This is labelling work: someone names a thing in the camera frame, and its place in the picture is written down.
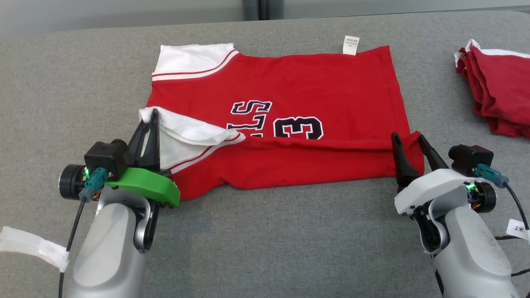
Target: green bracket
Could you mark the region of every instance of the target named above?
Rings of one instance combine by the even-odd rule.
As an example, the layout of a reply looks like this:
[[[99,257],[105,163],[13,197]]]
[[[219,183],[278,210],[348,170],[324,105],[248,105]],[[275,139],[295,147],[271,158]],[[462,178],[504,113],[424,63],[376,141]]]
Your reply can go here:
[[[128,168],[119,181],[107,181],[107,186],[118,186],[162,205],[178,206],[180,191],[175,183],[160,174],[141,168]]]

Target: basketball jersey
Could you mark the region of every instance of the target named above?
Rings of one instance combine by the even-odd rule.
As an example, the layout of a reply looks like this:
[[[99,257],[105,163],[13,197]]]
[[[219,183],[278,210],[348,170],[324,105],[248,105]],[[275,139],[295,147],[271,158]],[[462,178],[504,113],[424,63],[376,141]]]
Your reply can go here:
[[[423,173],[388,46],[252,57],[232,43],[162,46],[147,107],[160,117],[161,167],[181,200],[240,189],[395,175],[398,132]]]

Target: clothing tag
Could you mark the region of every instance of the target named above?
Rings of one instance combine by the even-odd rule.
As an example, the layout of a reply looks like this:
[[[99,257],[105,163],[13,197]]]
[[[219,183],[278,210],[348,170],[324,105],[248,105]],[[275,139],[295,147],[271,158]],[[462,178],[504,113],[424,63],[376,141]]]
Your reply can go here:
[[[0,233],[0,251],[20,252],[39,257],[59,268],[61,272],[66,271],[70,254],[65,247],[8,226],[5,226]]]
[[[353,36],[344,36],[344,43],[342,44],[342,53],[347,55],[357,54],[357,45],[359,44],[359,38]]]
[[[506,234],[528,240],[528,233],[525,230],[525,224],[517,220],[510,220],[508,222]]]

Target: red fabric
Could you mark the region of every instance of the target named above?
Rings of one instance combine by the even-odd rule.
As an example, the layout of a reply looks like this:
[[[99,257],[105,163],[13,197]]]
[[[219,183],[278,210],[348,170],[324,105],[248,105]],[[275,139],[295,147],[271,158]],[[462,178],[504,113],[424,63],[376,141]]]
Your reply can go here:
[[[470,84],[475,113],[495,134],[530,137],[530,58],[486,55],[473,46],[460,52],[457,72]]]
[[[268,112],[235,115],[235,103],[270,101]],[[398,132],[411,164],[423,173],[419,133],[410,133],[388,46],[357,56],[293,55],[260,58],[237,54],[206,77],[154,81],[148,107],[239,129],[247,138],[173,174],[181,200],[229,183],[240,189],[305,185],[395,176],[391,134]],[[275,136],[275,120],[315,117],[322,136],[307,139],[312,126],[290,137]],[[263,137],[250,136],[261,133]]]

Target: gray fabric surface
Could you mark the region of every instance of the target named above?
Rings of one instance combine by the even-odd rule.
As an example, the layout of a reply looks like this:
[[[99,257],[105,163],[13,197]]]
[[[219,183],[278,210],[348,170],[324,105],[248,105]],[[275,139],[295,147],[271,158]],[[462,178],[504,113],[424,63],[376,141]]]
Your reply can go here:
[[[456,144],[493,150],[530,213],[530,142],[495,136],[472,112],[453,53],[474,38],[485,48],[530,52],[530,15],[457,12],[338,19],[70,31],[0,46],[0,226],[65,245],[78,204],[57,177],[95,141],[130,139],[150,93],[159,45],[234,42],[247,55],[359,51],[390,45],[412,130],[446,158]],[[220,187],[164,209],[143,297],[440,297],[418,228],[398,216],[391,178],[299,187]],[[519,218],[507,191],[483,215],[495,235]],[[96,204],[86,207],[72,259]],[[513,270],[530,267],[524,241],[501,243]],[[72,266],[66,275],[71,279]],[[53,297],[57,269],[0,253],[0,296]],[[521,295],[530,275],[513,278]]]

